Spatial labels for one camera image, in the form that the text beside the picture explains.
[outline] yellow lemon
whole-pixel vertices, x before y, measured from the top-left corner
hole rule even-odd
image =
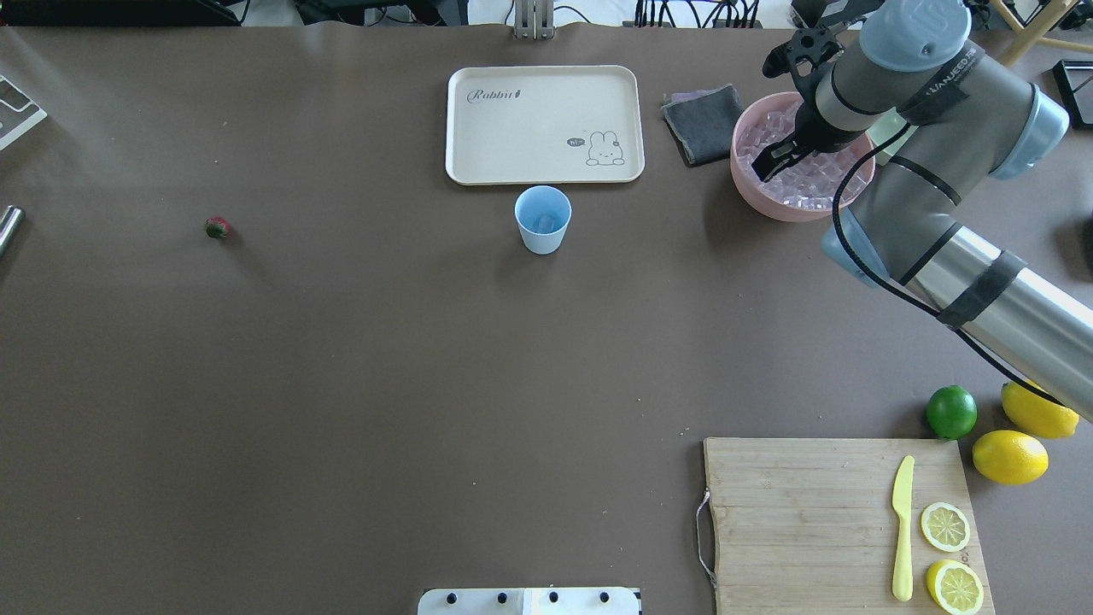
[[[926,571],[926,588],[945,613],[973,615],[983,607],[983,583],[967,566],[954,559],[939,559]]]
[[[1053,404],[1015,382],[1002,387],[1002,411],[1013,425],[1038,438],[1070,438],[1078,427],[1078,413]]]
[[[926,542],[948,553],[956,553],[966,547],[972,539],[967,518],[959,508],[947,502],[933,502],[926,507],[921,527]]]
[[[996,483],[1024,485],[1047,472],[1047,450],[1027,434],[999,429],[975,441],[972,463],[979,474]]]

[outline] white tray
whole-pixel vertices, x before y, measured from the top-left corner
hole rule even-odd
[[[445,168],[465,185],[631,181],[645,168],[637,79],[621,66],[458,70]]]

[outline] knife handle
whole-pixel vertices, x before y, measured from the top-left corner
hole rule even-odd
[[[900,518],[900,540],[895,545],[895,566],[892,570],[892,595],[902,602],[910,600],[914,582],[910,578],[910,523]]]

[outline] gray cloth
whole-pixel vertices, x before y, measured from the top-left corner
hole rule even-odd
[[[731,83],[717,90],[672,94],[660,107],[672,134],[694,166],[729,157],[732,129],[744,107]]]

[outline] yellow knife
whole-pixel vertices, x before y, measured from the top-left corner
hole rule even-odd
[[[895,473],[892,487],[892,509],[900,518],[900,540],[895,544],[895,566],[892,570],[892,595],[903,602],[910,600],[914,582],[910,578],[910,482],[915,474],[915,458],[907,456]]]

